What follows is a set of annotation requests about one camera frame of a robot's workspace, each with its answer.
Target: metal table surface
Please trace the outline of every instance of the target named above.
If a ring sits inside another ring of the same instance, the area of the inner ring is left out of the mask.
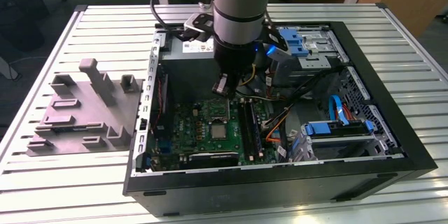
[[[159,6],[162,18],[185,22],[201,9]],[[387,9],[375,5],[271,5],[274,20],[345,21],[435,158],[439,169],[357,202],[157,219],[122,195],[129,152],[29,157],[57,73],[97,58],[111,79],[146,77],[155,19],[149,6],[90,6],[74,13],[0,144],[0,223],[407,223],[448,220],[447,74]]]

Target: motherboard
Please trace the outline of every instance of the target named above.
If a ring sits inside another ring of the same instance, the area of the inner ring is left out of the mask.
[[[157,170],[275,163],[262,140],[269,111],[269,102],[253,99],[175,104],[173,137],[153,144]]]

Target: ram slot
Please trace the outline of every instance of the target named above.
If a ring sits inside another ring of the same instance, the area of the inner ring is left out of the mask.
[[[259,157],[263,157],[263,146],[262,146],[262,137],[261,137],[261,129],[258,123],[258,117],[255,115],[254,103],[249,102],[247,104],[247,111],[249,111],[249,121],[250,127],[253,130],[253,142],[254,142],[254,150]]]
[[[247,160],[254,161],[254,147],[253,147],[254,145],[253,145],[253,138],[251,138],[251,129],[247,123],[245,102],[242,102],[238,107],[239,107],[239,117],[238,118],[241,121],[245,156]]]

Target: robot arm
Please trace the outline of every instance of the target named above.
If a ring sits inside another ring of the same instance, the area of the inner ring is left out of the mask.
[[[213,91],[225,97],[234,96],[258,49],[269,47],[277,60],[290,56],[285,38],[263,22],[267,5],[269,0],[215,0],[214,15],[195,14],[186,22],[186,28],[202,33],[198,40],[207,41],[214,35],[221,77]]]
[[[269,0],[215,0],[215,60],[221,79],[214,92],[233,96],[243,71],[254,63]]]

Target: chip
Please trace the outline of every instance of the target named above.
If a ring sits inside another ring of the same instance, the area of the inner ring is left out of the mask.
[[[213,138],[226,138],[227,137],[227,129],[226,124],[213,124]]]

